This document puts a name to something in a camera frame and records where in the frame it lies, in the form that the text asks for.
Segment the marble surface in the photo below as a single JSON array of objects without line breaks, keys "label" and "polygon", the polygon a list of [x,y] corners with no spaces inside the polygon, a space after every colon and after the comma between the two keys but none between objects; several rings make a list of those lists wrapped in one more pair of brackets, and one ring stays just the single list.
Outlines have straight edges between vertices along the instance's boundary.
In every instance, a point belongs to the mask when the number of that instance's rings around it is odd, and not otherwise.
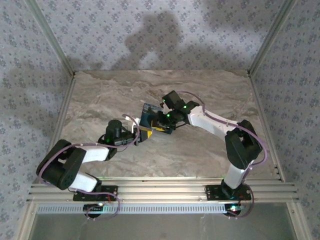
[{"label": "marble surface", "polygon": [[[172,90],[197,94],[209,111],[227,119],[250,121],[265,140],[249,78],[243,71],[80,71],[75,81],[61,134],[73,143],[96,142],[110,120],[126,122],[122,114],[140,117],[144,103],[158,106],[161,97]],[[229,165],[224,141],[186,125],[171,135],[155,132],[139,147],[128,147],[110,161],[83,164],[81,170],[97,177],[221,177]],[[255,167],[250,175],[275,176],[272,159]]]}]

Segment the white cable channel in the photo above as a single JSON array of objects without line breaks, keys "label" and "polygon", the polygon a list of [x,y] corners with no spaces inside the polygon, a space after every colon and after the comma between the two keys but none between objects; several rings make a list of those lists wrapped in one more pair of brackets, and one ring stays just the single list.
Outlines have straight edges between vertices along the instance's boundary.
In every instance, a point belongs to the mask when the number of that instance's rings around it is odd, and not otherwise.
[{"label": "white cable channel", "polygon": [[[83,214],[83,204],[40,204],[37,214]],[[105,205],[103,211],[95,214],[113,214],[117,205]],[[219,203],[179,204],[122,204],[119,214],[224,214],[225,205]]]}]

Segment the glass panel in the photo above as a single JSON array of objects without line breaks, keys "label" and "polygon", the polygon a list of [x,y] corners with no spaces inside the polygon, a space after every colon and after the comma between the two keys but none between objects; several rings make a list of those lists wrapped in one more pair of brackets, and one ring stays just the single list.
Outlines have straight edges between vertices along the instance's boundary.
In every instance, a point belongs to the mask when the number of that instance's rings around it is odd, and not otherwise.
[{"label": "glass panel", "polygon": [[256,204],[242,219],[221,214],[37,214],[29,240],[295,240],[286,204]]}]

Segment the wallpaper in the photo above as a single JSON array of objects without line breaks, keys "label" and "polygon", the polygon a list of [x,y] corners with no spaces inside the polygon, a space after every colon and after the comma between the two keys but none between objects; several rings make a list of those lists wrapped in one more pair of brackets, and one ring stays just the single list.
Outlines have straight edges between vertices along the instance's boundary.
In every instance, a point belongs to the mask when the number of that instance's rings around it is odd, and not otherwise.
[{"label": "wallpaper", "polygon": [[0,1],[0,239],[13,237],[70,78],[23,1]]},{"label": "wallpaper", "polygon": [[248,69],[282,0],[38,0],[74,70]]},{"label": "wallpaper", "polygon": [[253,77],[286,180],[320,239],[320,2],[297,3]]}]

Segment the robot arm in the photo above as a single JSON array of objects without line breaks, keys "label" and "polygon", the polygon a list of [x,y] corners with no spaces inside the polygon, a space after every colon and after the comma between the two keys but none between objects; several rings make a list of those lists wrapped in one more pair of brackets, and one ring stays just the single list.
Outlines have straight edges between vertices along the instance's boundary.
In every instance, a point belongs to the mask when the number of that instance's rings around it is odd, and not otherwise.
[{"label": "robot arm", "polygon": [[157,127],[174,130],[178,122],[184,122],[202,128],[225,141],[227,157],[231,164],[221,187],[223,193],[231,197],[241,187],[248,168],[262,151],[262,146],[255,138],[237,128],[237,126],[242,126],[256,135],[251,123],[246,120],[238,123],[209,111],[206,111],[207,114],[205,114],[203,106],[193,101],[185,103],[175,91],[168,93],[162,99],[163,113],[158,113]]},{"label": "robot arm", "polygon": [[[232,199],[241,189],[248,168],[262,151],[261,145],[255,138],[237,128],[237,126],[241,126],[256,134],[251,123],[246,120],[240,123],[228,120],[208,111],[205,114],[204,108],[197,102],[185,103],[175,91],[168,93],[162,99],[163,111],[159,111],[154,118],[150,119],[152,128],[172,132],[177,128],[178,123],[183,122],[205,129],[225,141],[227,157],[231,164],[226,177],[221,182],[221,191],[225,198]],[[208,115],[227,124],[220,123]],[[140,132],[137,137],[137,128],[132,120],[129,121],[127,129],[122,126],[119,120],[111,120],[98,143],[115,147],[73,146],[54,159],[41,177],[61,190],[73,188],[86,192],[100,192],[100,181],[94,176],[79,172],[81,164],[92,161],[107,161],[117,153],[116,147],[126,146],[132,143],[136,137],[137,141],[134,144],[137,146],[148,139],[152,133],[152,129],[143,126],[139,128]],[[59,140],[38,166],[37,175],[53,155],[69,145],[71,145],[70,142]]]}]

